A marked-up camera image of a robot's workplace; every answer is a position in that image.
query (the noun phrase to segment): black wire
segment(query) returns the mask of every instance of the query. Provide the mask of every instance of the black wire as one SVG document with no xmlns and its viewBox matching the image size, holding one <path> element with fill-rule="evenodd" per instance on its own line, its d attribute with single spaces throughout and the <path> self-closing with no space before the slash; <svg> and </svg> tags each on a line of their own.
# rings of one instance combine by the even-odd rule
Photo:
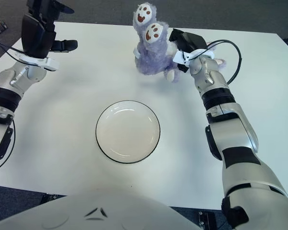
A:
<svg viewBox="0 0 288 230">
<path fill-rule="evenodd" d="M 11 46 L 7 46 L 7 45 L 5 45 L 5 44 L 3 44 L 3 43 L 1 43 L 1 42 L 0 42 L 0 45 L 1 45 L 1 46 L 5 46 L 5 47 L 7 47 L 7 48 L 9 48 L 9 49 L 12 49 L 12 50 L 14 50 L 14 51 L 16 51 L 16 52 L 18 52 L 18 53 L 24 54 L 23 51 L 21 51 L 21 50 L 19 50 L 19 49 L 15 49 L 15 48 L 13 48 L 13 47 L 11 47 Z"/>
<path fill-rule="evenodd" d="M 12 149 L 10 151 L 10 154 L 8 155 L 8 157 L 5 159 L 5 161 L 0 165 L 0 168 L 5 164 L 5 162 L 10 158 L 13 150 L 14 150 L 14 146 L 15 146 L 15 140 L 16 140 L 16 128 L 15 128 L 15 122 L 14 120 L 12 120 L 12 123 L 13 123 L 13 128 L 14 128 L 14 141 L 13 141 L 13 146 L 12 146 Z"/>
<path fill-rule="evenodd" d="M 20 63 L 22 63 L 22 64 L 24 64 L 24 65 L 28 65 L 28 66 L 38 66 L 38 65 L 35 65 L 35 64 L 29 64 L 29 63 L 26 63 L 26 62 L 22 62 L 22 61 L 20 61 L 20 60 L 17 60 L 17 59 L 14 58 L 3 46 L 0 45 L 0 48 L 3 49 L 3 51 L 4 51 L 5 53 L 7 53 L 7 54 L 8 54 L 11 58 L 13 58 L 15 61 L 18 61 L 18 62 L 20 62 Z"/>
<path fill-rule="evenodd" d="M 226 220 L 224 221 L 224 223 L 223 224 L 221 224 L 218 228 L 217 228 L 217 230 L 220 230 L 221 229 L 221 227 L 223 227 L 224 226 L 224 224 L 226 224 Z"/>
<path fill-rule="evenodd" d="M 228 80 L 228 82 L 227 82 L 227 85 L 229 85 L 229 84 L 231 84 L 231 83 L 234 81 L 234 79 L 235 79 L 236 76 L 238 75 L 238 73 L 239 73 L 239 71 L 240 71 L 240 67 L 241 67 L 241 62 L 242 62 L 241 52 L 240 52 L 238 46 L 237 46 L 235 43 L 233 43 L 232 41 L 225 40 L 225 39 L 220 39 L 220 40 L 216 40 L 216 41 L 214 41 L 214 42 L 211 42 L 211 43 L 208 45 L 208 49 L 207 49 L 207 50 L 205 50 L 204 52 L 200 53 L 199 55 L 197 55 L 197 56 L 189 59 L 189 61 L 198 58 L 200 55 L 204 54 L 205 52 L 207 52 L 207 51 L 208 51 L 209 49 L 211 49 L 212 47 L 215 47 L 215 46 L 217 46 L 217 45 L 219 45 L 219 44 L 221 44 L 221 43 L 229 43 L 229 44 L 232 44 L 232 45 L 236 48 L 236 50 L 237 50 L 237 52 L 238 52 L 238 55 L 239 55 L 239 61 L 238 61 L 237 69 L 236 69 L 236 71 L 234 72 L 234 74 L 232 75 L 232 77 L 231 77 L 231 78 Z"/>
</svg>

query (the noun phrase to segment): plush ear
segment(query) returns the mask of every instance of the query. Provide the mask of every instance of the plush ear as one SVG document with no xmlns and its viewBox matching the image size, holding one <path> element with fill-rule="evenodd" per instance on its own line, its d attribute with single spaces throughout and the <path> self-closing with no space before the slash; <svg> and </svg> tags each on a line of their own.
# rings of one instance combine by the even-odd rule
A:
<svg viewBox="0 0 288 230">
<path fill-rule="evenodd" d="M 219 67 L 219 69 L 224 69 L 226 67 L 226 61 L 225 60 L 215 58 L 215 61 L 217 62 L 217 66 Z"/>
</svg>

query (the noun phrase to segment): toy paw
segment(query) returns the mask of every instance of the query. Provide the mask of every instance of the toy paw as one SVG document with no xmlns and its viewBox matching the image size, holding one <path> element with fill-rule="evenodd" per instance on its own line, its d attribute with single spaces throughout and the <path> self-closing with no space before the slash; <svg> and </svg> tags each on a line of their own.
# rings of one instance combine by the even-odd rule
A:
<svg viewBox="0 0 288 230">
<path fill-rule="evenodd" d="M 138 25 L 144 25 L 148 23 L 152 19 L 152 8 L 150 5 L 143 3 L 139 5 L 138 9 L 136 10 L 134 17 L 135 21 Z"/>
<path fill-rule="evenodd" d="M 137 48 L 134 48 L 134 50 L 133 50 L 133 54 L 135 55 L 135 57 L 136 57 L 137 59 L 139 59 L 140 56 L 141 56 L 141 54 L 140 54 L 140 52 L 138 51 Z"/>
<path fill-rule="evenodd" d="M 164 71 L 165 78 L 172 83 L 176 83 L 180 79 L 180 70 L 171 69 L 169 71 Z"/>
<path fill-rule="evenodd" d="M 215 58 L 215 61 L 217 62 L 217 65 L 218 65 L 219 69 L 225 68 L 225 66 L 226 66 L 226 61 L 225 60 Z"/>
<path fill-rule="evenodd" d="M 163 26 L 158 23 L 152 23 L 148 26 L 145 33 L 145 40 L 147 43 L 153 43 L 157 41 L 163 31 Z"/>
<path fill-rule="evenodd" d="M 169 81 L 169 82 L 173 82 L 175 79 L 175 71 L 172 69 L 167 73 L 164 73 L 165 78 Z"/>
</svg>

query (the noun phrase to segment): brown paw print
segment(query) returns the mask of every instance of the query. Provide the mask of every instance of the brown paw print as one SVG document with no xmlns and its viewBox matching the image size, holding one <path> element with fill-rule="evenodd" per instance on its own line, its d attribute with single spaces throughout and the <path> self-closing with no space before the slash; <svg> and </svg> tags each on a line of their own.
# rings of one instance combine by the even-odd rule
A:
<svg viewBox="0 0 288 230">
<path fill-rule="evenodd" d="M 160 37 L 163 26 L 158 23 L 150 24 L 147 28 L 145 38 L 148 43 L 153 43 Z"/>
<path fill-rule="evenodd" d="M 141 4 L 136 11 L 137 15 L 137 22 L 139 23 L 146 23 L 151 19 L 151 8 L 147 4 Z"/>
</svg>

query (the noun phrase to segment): purple plush toy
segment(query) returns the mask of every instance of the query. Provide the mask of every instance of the purple plush toy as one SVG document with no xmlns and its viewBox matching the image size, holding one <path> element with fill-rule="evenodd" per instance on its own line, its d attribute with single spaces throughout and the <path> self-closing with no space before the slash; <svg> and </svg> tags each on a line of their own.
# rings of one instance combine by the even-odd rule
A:
<svg viewBox="0 0 288 230">
<path fill-rule="evenodd" d="M 135 64 L 139 72 L 145 75 L 164 72 L 165 77 L 172 82 L 177 82 L 179 70 L 173 62 L 173 53 L 177 50 L 174 43 L 168 45 L 168 25 L 164 22 L 149 24 L 142 33 L 142 44 L 140 54 L 135 58 Z"/>
<path fill-rule="evenodd" d="M 140 41 L 133 53 L 135 64 L 140 73 L 153 75 L 164 73 L 170 82 L 177 82 L 180 78 L 180 70 L 177 63 L 173 62 L 177 46 L 167 39 L 168 25 L 157 22 L 157 9 L 146 2 L 133 13 L 133 27 L 139 35 Z M 225 65 L 225 61 L 216 59 L 219 67 Z"/>
</svg>

